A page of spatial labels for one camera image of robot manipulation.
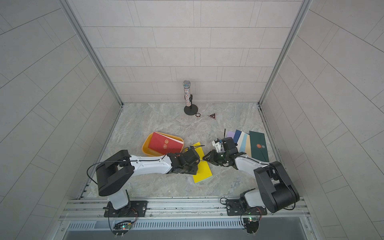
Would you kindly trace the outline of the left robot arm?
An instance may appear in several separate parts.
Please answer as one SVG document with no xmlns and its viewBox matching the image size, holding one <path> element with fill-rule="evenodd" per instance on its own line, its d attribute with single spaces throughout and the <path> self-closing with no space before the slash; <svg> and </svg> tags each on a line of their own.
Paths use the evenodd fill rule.
<svg viewBox="0 0 384 240">
<path fill-rule="evenodd" d="M 96 164 L 99 196 L 107 197 L 113 209 L 120 210 L 130 205 L 129 195 L 123 186 L 131 177 L 147 174 L 196 175 L 199 163 L 200 156 L 195 149 L 158 157 L 138 157 L 121 150 Z"/>
</svg>

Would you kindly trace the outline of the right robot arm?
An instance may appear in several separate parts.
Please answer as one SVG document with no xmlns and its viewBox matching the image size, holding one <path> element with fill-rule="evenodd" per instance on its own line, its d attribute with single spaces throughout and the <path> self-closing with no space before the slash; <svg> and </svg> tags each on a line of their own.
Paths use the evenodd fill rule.
<svg viewBox="0 0 384 240">
<path fill-rule="evenodd" d="M 262 162 L 239 152 L 232 138 L 213 141 L 214 150 L 203 160 L 221 167 L 233 167 L 256 179 L 257 189 L 243 192 L 237 203 L 244 213 L 260 208 L 271 213 L 280 210 L 294 210 L 300 200 L 299 193 L 280 162 Z"/>
</svg>

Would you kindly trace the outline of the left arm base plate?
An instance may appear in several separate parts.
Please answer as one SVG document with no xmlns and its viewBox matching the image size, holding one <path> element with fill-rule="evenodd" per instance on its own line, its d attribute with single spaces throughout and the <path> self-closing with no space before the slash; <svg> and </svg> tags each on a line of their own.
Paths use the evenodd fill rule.
<svg viewBox="0 0 384 240">
<path fill-rule="evenodd" d="M 129 206 L 115 210 L 111 202 L 104 207 L 105 218 L 135 218 L 144 217 L 147 211 L 148 201 L 131 201 Z"/>
</svg>

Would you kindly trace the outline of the yellow storage tray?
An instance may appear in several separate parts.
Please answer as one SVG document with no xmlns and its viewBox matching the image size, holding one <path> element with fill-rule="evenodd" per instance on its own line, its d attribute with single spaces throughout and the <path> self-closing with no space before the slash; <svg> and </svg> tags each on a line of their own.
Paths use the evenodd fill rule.
<svg viewBox="0 0 384 240">
<path fill-rule="evenodd" d="M 183 149 L 183 139 L 160 132 L 151 133 L 142 146 L 143 153 L 150 157 L 180 153 Z"/>
</svg>

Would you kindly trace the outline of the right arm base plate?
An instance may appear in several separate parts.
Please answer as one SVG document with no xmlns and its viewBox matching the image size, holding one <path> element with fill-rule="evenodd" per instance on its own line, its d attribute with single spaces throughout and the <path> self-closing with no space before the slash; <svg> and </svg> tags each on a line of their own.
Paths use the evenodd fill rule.
<svg viewBox="0 0 384 240">
<path fill-rule="evenodd" d="M 247 204 L 241 203 L 240 200 L 224 199 L 221 204 L 226 206 L 228 216 L 266 216 L 268 214 L 266 208 L 248 207 Z"/>
</svg>

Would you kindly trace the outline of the yellow envelope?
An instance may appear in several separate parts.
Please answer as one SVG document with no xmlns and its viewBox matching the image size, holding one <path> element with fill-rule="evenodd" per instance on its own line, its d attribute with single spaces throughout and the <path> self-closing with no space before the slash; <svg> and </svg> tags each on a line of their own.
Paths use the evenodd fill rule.
<svg viewBox="0 0 384 240">
<path fill-rule="evenodd" d="M 203 157 L 205 156 L 202 145 L 200 142 L 197 142 L 193 144 L 193 147 L 195 148 L 195 151 L 198 153 L 200 157 L 200 162 L 198 163 L 198 171 L 196 175 L 193 175 L 194 183 L 200 183 L 210 177 L 212 177 L 211 169 L 206 161 L 203 160 Z"/>
</svg>

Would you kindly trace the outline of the red envelope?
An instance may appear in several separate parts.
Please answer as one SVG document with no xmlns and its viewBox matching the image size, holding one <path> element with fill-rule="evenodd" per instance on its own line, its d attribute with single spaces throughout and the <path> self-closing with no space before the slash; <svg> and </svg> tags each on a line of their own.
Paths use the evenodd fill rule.
<svg viewBox="0 0 384 240">
<path fill-rule="evenodd" d="M 159 132 L 153 132 L 149 142 L 149 149 L 156 151 L 162 155 L 168 153 L 179 153 L 184 147 L 182 140 L 175 139 L 174 137 L 166 136 Z"/>
</svg>

